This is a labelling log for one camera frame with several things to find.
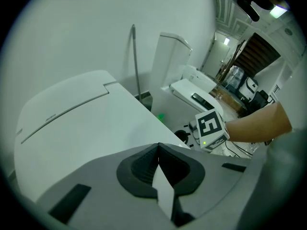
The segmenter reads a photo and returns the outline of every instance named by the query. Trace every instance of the white machine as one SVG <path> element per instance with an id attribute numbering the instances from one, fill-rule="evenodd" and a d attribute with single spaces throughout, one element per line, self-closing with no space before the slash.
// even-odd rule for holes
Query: white machine
<path id="1" fill-rule="evenodd" d="M 257 88 L 257 81 L 252 78 L 247 78 L 239 89 L 240 99 L 244 102 L 250 102 L 254 98 Z"/>
<path id="2" fill-rule="evenodd" d="M 214 81 L 187 66 L 191 52 L 191 47 L 182 37 L 160 34 L 149 91 L 153 96 L 152 113 L 155 116 L 164 114 L 164 124 L 169 129 L 188 123 L 195 119 L 196 114 L 208 110 L 192 98 L 194 94 L 224 115 L 221 105 L 209 95 L 216 85 Z"/>
<path id="3" fill-rule="evenodd" d="M 188 148 L 106 71 L 60 82 L 23 107 L 15 170 L 36 202 L 56 182 L 95 158 L 165 142 Z"/>

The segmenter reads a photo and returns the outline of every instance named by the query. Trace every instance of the black device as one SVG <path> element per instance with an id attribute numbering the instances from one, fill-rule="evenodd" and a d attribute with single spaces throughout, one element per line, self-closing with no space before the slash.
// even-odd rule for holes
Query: black device
<path id="1" fill-rule="evenodd" d="M 194 93 L 192 95 L 192 99 L 197 101 L 199 104 L 201 104 L 204 108 L 206 108 L 207 110 L 211 110 L 214 109 L 214 107 L 207 102 L 206 100 L 204 100 L 202 97 L 200 97 L 198 94 Z"/>

